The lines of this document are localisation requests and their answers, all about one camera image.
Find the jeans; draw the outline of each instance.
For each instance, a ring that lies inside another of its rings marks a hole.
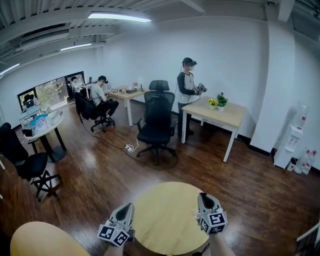
[[[182,136],[182,122],[183,122],[183,110],[182,108],[186,105],[189,105],[190,103],[179,103],[178,102],[178,136]],[[191,114],[186,114],[186,126],[185,126],[185,139],[187,140],[189,137],[189,131],[190,131],[190,120],[191,120]]]
[[[107,114],[107,111],[109,111],[108,113],[109,116],[112,116],[116,111],[118,105],[119,105],[118,101],[113,101],[112,99],[109,99],[108,101],[101,101],[99,105],[96,106],[96,110],[106,114]]]

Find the plastic bottle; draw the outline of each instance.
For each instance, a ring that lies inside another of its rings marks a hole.
[[[309,174],[310,169],[311,169],[312,165],[314,164],[314,162],[316,160],[316,154],[317,153],[318,152],[316,150],[313,150],[312,153],[309,154],[306,164],[302,167],[302,172],[305,175]]]
[[[302,154],[300,155],[298,162],[296,163],[296,166],[294,167],[294,171],[297,174],[301,174],[303,171],[303,168],[305,168],[308,160],[309,160],[309,156],[310,156],[310,150],[305,148],[305,151],[302,152]]]

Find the ceiling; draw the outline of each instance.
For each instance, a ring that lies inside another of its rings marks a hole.
[[[197,3],[205,12],[190,7],[188,1]],[[279,1],[268,2],[277,5]],[[99,46],[132,24],[125,20],[88,19],[92,12],[123,13],[152,22],[192,16],[266,20],[261,8],[264,4],[265,0],[0,0],[0,71],[18,62],[27,63],[57,53],[63,47],[86,43]],[[319,6],[320,0],[295,1],[297,30],[311,28],[299,21],[308,19],[316,24],[312,31],[317,30]],[[312,37],[318,39],[319,35],[314,32]]]

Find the chair seat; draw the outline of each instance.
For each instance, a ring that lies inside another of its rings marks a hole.
[[[47,166],[48,154],[38,153],[31,155],[24,164],[24,173],[27,178],[36,178],[41,176]]]
[[[171,132],[170,127],[161,128],[146,124],[139,132],[137,139],[147,144],[168,144]]]

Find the window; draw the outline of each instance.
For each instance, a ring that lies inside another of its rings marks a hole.
[[[41,109],[52,108],[65,103],[68,98],[67,81],[71,81],[72,77],[76,77],[76,83],[78,84],[84,84],[85,82],[85,75],[82,71],[57,78],[20,93],[18,99],[21,110],[23,110],[27,94],[33,94],[39,100]]]

